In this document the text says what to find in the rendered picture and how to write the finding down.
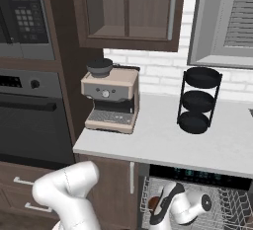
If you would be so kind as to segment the brown base cabinet door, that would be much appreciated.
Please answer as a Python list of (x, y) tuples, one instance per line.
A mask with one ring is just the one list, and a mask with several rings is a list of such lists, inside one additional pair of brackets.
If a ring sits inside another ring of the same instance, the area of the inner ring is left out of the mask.
[(129, 161), (78, 154), (77, 160), (92, 161), (100, 179), (90, 191), (102, 230), (137, 229), (138, 164), (134, 163), (134, 194), (129, 190)]

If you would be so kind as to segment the black dishwasher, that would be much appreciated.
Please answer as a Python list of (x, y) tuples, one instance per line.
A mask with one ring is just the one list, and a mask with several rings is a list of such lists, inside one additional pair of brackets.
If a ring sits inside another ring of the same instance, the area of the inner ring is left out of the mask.
[[(233, 177), (233, 176), (215, 174), (215, 173), (209, 173), (209, 172), (201, 172), (201, 171), (196, 171), (196, 170), (175, 168), (175, 167), (151, 165), (151, 164), (139, 165), (138, 206), (139, 206), (139, 199), (141, 196), (140, 186), (141, 186), (142, 177), (167, 180), (167, 183), (169, 182), (178, 182), (180, 184), (191, 183), (191, 184), (197, 184), (197, 185), (202, 185), (202, 186), (207, 186), (207, 187), (226, 188), (226, 189), (232, 189), (232, 190), (238, 190), (238, 191), (245, 191), (248, 193), (251, 206), (253, 207), (253, 180), (251, 179)], [(198, 203), (198, 198), (202, 194), (204, 194), (204, 192), (190, 192), (190, 191), (186, 191), (186, 192), (189, 192), (191, 194), (191, 196), (189, 197), (190, 204)], [(208, 212), (210, 212), (211, 200), (207, 202), (207, 205), (210, 208)], [(181, 223), (181, 224), (179, 224), (176, 220), (175, 221), (180, 226), (188, 226), (194, 223), (196, 219), (189, 223)]]

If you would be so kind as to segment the beige espresso coffee machine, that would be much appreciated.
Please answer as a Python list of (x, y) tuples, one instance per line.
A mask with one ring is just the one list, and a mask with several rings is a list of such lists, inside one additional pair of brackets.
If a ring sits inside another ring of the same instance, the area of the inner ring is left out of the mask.
[(93, 101), (87, 128), (133, 133), (139, 111), (139, 70), (109, 58), (87, 63), (87, 74), (81, 79), (81, 94)]

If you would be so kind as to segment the brown tall oven cabinet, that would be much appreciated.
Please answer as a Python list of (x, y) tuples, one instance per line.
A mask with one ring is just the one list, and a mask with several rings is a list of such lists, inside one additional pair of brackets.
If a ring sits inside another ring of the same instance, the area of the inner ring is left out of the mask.
[(73, 0), (43, 1), (54, 60), (0, 57), (0, 68), (58, 75), (73, 152), (92, 109), (92, 101), (81, 94), (81, 79), (87, 72), (86, 63), (101, 58), (103, 51), (79, 45)]

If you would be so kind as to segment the brown round thing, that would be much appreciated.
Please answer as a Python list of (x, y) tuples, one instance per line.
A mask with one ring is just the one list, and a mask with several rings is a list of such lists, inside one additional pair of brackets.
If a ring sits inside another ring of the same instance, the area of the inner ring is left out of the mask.
[(152, 197), (149, 201), (148, 201), (148, 208), (153, 210), (155, 208), (155, 206), (157, 205), (159, 201), (159, 197), (158, 196), (154, 196)]

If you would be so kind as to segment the brown drawer front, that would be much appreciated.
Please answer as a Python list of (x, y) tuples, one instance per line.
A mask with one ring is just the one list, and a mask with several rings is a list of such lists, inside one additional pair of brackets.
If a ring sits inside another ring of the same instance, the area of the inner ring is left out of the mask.
[(57, 214), (52, 211), (52, 213), (41, 212), (37, 210), (27, 209), (24, 205), (29, 202), (33, 206), (48, 208), (48, 206), (38, 204), (33, 196), (32, 190), (21, 190), (14, 188), (3, 188), (2, 189), (4, 197), (7, 199), (10, 209), (16, 212), (21, 212), (29, 215), (42, 216), (46, 218), (58, 219)]
[(31, 190), (33, 186), (14, 183), (14, 178), (20, 177), (21, 180), (34, 183), (37, 179), (48, 173), (51, 173), (51, 169), (0, 162), (0, 188)]

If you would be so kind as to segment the grey window with blinds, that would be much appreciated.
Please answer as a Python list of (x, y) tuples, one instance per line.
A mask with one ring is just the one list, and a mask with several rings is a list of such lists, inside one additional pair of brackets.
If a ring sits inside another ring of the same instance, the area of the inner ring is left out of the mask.
[(196, 0), (188, 64), (253, 70), (253, 0)]

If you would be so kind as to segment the black built-in microwave oven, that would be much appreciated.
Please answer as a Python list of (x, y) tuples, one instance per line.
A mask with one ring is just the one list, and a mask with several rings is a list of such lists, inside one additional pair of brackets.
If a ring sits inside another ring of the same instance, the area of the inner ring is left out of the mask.
[(43, 0), (0, 0), (0, 57), (54, 60)]

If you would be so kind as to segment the brown glass-door wall cabinet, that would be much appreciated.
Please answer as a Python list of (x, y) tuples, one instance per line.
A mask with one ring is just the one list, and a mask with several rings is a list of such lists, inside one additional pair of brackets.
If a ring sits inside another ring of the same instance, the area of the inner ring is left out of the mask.
[(176, 0), (168, 40), (170, 0), (73, 0), (82, 47), (176, 52), (184, 0)]

